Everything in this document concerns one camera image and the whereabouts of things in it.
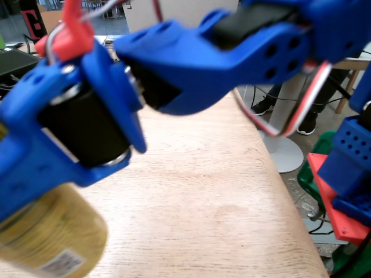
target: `blue robot part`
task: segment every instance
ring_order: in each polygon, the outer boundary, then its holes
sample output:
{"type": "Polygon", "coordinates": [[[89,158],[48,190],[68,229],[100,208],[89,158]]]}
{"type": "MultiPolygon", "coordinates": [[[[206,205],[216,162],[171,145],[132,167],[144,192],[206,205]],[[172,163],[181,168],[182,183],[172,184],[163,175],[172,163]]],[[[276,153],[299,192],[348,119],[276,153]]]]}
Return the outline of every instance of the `blue robot part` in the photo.
{"type": "Polygon", "coordinates": [[[314,59],[335,64],[361,51],[371,41],[370,0],[244,0],[245,6],[272,3],[297,6],[310,23],[314,59]]]}
{"type": "Polygon", "coordinates": [[[114,42],[121,60],[156,73],[180,92],[159,111],[193,114],[238,85],[283,83],[305,63],[310,51],[308,35],[290,23],[264,28],[231,50],[219,49],[210,40],[212,27],[226,15],[222,10],[213,12],[194,30],[166,21],[114,42]],[[293,39],[297,44],[290,47],[293,39]],[[276,53],[267,55],[272,46],[276,53]]]}
{"type": "Polygon", "coordinates": [[[65,64],[47,65],[42,60],[0,105],[0,122],[8,130],[0,140],[0,221],[62,183],[89,186],[129,164],[130,151],[114,166],[84,168],[45,135],[38,113],[67,87],[89,80],[130,143],[139,152],[146,151],[136,116],[141,104],[124,73],[125,64],[113,64],[98,43],[71,64],[75,69],[64,74],[65,64]]]}
{"type": "Polygon", "coordinates": [[[370,131],[358,124],[358,117],[346,118],[333,138],[334,148],[318,174],[340,196],[358,190],[371,173],[370,131]]]}
{"type": "Polygon", "coordinates": [[[358,118],[341,124],[318,174],[339,194],[332,202],[335,209],[371,226],[371,136],[358,118]]]}
{"type": "Polygon", "coordinates": [[[347,197],[337,196],[332,201],[332,206],[347,216],[358,220],[365,226],[371,227],[371,192],[368,190],[370,181],[364,181],[361,189],[347,197]]]}

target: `person's leg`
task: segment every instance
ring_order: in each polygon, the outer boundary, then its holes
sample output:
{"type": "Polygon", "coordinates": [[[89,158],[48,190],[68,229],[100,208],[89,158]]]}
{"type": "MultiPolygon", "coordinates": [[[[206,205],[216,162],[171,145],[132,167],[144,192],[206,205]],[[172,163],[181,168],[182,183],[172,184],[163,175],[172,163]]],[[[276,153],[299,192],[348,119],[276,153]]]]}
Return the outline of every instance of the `person's leg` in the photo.
{"type": "MultiPolygon", "coordinates": [[[[330,76],[338,84],[342,84],[348,74],[349,71],[343,69],[333,69],[330,73],[330,76]]],[[[323,84],[321,91],[319,91],[318,96],[315,99],[307,116],[304,118],[303,122],[297,129],[298,133],[302,135],[310,135],[314,132],[318,114],[325,109],[327,103],[333,97],[336,91],[337,89],[333,82],[327,79],[325,84],[323,84]]]]}
{"type": "Polygon", "coordinates": [[[267,111],[271,111],[276,104],[277,97],[281,91],[282,85],[274,85],[267,96],[252,107],[252,111],[257,116],[264,115],[267,111]]]}

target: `black sneaker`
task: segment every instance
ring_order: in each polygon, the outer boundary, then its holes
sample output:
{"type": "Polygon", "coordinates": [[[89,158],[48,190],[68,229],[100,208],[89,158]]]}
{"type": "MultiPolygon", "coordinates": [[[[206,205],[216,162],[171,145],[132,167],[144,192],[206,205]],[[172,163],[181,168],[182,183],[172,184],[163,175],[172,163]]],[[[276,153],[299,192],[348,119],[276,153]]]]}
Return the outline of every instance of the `black sneaker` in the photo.
{"type": "Polygon", "coordinates": [[[302,135],[311,135],[315,130],[317,117],[317,113],[309,111],[296,131],[302,135]]]}
{"type": "Polygon", "coordinates": [[[276,102],[274,99],[266,97],[261,102],[252,106],[251,110],[256,116],[262,116],[267,111],[273,111],[275,104],[276,102]]]}

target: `sticker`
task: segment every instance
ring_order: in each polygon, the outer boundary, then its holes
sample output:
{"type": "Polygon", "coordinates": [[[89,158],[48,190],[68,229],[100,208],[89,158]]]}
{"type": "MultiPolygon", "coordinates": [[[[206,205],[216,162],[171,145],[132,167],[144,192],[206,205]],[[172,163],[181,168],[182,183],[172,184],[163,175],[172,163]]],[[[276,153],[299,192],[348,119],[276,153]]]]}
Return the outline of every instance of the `sticker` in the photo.
{"type": "Polygon", "coordinates": [[[7,135],[8,130],[6,127],[0,122],[0,141],[7,135]]]}
{"type": "Polygon", "coordinates": [[[52,277],[62,278],[79,269],[85,259],[71,250],[64,250],[39,269],[52,277]]]}

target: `yellow can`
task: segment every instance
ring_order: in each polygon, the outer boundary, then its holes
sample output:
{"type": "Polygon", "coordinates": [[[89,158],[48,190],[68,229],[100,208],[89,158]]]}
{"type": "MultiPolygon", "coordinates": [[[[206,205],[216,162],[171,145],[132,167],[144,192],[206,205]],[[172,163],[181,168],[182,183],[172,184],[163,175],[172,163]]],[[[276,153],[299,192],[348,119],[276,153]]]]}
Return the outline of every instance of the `yellow can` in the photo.
{"type": "Polygon", "coordinates": [[[98,263],[107,227],[70,184],[0,224],[0,259],[40,277],[82,278],[98,263]]]}

